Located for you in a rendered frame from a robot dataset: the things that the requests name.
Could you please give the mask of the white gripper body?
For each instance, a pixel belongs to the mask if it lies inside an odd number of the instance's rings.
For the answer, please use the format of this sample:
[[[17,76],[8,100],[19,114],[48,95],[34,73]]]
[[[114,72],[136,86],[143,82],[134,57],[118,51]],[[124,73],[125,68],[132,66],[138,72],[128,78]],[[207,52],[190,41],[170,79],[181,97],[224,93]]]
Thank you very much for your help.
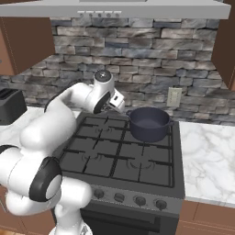
[[[125,101],[123,99],[117,99],[117,100],[111,99],[109,101],[108,106],[112,110],[117,111],[118,113],[123,113],[125,109]]]

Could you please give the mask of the dark blue pot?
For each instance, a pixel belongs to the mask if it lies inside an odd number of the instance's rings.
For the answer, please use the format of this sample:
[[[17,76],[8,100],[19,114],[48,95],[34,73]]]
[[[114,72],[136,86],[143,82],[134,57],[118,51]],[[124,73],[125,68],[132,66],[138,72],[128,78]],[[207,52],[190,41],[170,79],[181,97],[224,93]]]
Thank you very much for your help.
[[[128,110],[129,129],[131,135],[143,142],[157,142],[163,140],[169,127],[174,122],[163,110],[156,107],[139,107]]]

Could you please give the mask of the black gas stove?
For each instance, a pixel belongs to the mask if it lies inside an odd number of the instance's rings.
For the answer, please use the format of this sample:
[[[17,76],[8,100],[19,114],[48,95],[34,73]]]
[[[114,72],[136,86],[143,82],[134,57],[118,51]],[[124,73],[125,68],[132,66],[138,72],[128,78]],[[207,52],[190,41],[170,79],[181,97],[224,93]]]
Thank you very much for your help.
[[[155,217],[179,220],[185,182],[177,122],[163,140],[147,143],[132,137],[125,116],[83,113],[73,136],[54,156],[65,176],[92,186],[92,200],[84,210],[150,222]],[[96,189],[104,191],[102,198],[94,196]],[[123,203],[114,199],[115,193],[125,196]],[[138,206],[136,196],[146,204]],[[157,208],[157,200],[164,200],[166,209]]]

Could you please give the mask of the grey range hood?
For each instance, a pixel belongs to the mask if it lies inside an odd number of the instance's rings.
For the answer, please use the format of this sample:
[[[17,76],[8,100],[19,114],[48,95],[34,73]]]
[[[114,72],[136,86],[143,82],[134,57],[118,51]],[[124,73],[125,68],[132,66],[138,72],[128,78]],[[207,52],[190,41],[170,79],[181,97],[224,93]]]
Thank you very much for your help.
[[[230,9],[217,0],[38,0],[0,5],[0,17],[228,19]]]

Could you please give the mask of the black toaster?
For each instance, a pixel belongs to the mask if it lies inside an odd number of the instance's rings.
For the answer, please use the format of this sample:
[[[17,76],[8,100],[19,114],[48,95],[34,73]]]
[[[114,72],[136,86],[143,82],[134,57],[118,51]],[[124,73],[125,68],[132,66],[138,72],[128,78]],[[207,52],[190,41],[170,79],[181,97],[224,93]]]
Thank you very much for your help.
[[[12,88],[0,90],[0,126],[14,123],[27,110],[21,90]]]

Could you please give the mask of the black oven door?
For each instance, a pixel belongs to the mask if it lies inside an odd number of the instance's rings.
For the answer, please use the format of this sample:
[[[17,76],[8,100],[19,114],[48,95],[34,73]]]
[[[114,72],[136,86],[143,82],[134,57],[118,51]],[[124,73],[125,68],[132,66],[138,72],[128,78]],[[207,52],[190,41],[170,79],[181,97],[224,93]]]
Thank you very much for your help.
[[[84,209],[81,213],[93,235],[174,235],[178,225],[178,218],[170,217],[155,217],[150,222]]]

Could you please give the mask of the brown base cupboard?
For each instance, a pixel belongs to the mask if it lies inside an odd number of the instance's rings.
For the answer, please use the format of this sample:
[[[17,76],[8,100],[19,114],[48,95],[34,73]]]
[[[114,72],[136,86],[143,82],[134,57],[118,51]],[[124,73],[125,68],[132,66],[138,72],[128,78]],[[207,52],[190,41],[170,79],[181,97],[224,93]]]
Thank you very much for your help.
[[[0,229],[25,235],[48,235],[55,227],[51,211],[33,216],[14,216],[6,208],[6,189],[0,185]]]
[[[175,235],[235,235],[235,208],[185,200]]]

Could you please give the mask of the white wall outlet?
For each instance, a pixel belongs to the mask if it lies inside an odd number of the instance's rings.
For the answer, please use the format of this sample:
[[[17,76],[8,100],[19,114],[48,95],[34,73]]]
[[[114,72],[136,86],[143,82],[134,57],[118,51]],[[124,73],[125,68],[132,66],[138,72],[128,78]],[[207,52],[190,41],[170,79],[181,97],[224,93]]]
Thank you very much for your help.
[[[182,91],[182,88],[170,87],[167,96],[167,106],[179,107]]]

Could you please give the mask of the brown wall cupboard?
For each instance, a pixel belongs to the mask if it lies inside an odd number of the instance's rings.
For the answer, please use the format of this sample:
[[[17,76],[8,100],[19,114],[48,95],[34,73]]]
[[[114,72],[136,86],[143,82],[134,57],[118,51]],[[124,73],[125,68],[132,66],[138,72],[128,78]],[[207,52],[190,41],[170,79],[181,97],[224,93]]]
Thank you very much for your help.
[[[0,17],[0,75],[17,75],[55,53],[48,17]]]
[[[231,6],[229,18],[221,19],[211,61],[224,84],[235,91],[235,0],[224,0]]]

